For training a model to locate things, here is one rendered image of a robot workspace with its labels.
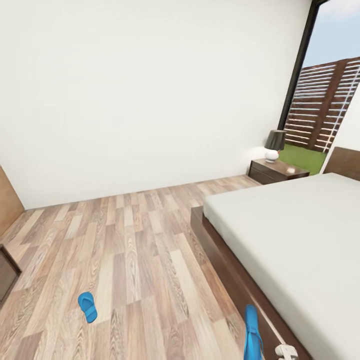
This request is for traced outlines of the sandal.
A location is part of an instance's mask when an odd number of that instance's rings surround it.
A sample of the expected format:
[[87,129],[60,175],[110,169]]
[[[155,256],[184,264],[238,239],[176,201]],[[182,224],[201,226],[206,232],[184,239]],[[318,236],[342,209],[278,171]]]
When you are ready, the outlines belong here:
[[258,314],[255,306],[248,304],[245,308],[245,346],[243,360],[264,360],[261,337],[258,329]]
[[78,297],[78,304],[85,314],[86,321],[91,324],[98,317],[94,303],[94,297],[91,292],[84,292]]

